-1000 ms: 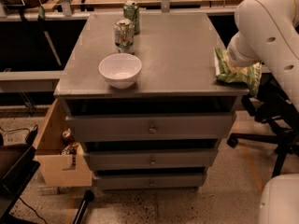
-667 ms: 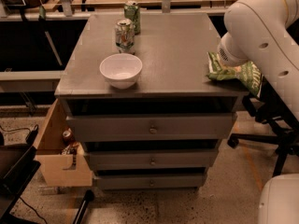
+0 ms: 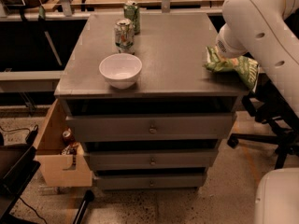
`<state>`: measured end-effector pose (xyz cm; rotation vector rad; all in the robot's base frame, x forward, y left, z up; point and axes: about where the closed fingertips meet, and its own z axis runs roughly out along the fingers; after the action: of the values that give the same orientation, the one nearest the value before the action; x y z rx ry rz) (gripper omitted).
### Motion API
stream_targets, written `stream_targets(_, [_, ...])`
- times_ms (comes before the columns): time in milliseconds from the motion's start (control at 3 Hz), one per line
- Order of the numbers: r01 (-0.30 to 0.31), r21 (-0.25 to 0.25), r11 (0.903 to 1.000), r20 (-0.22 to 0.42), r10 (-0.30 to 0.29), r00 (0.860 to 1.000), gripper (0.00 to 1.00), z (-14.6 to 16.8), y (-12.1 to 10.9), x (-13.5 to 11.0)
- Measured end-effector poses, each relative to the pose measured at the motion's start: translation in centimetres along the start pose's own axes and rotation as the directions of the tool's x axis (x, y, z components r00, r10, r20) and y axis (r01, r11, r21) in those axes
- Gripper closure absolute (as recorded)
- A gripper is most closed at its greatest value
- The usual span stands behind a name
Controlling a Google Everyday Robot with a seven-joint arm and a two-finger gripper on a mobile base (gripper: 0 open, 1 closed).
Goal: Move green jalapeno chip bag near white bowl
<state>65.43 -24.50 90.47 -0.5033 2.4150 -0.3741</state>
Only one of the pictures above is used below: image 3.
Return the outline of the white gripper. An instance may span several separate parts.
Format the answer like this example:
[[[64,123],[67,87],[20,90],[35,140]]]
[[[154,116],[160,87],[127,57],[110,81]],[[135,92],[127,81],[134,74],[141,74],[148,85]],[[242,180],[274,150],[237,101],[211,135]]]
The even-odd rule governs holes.
[[[236,58],[247,53],[228,25],[223,25],[216,37],[219,54],[225,58]]]

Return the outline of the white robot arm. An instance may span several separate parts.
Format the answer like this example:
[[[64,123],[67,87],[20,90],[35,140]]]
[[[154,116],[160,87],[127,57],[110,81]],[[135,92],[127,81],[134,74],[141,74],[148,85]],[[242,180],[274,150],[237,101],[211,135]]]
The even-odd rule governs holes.
[[[225,0],[216,45],[234,58],[245,53],[263,68],[299,117],[299,40],[285,20],[299,0]],[[299,168],[280,168],[263,176],[255,197],[254,224],[299,224]]]

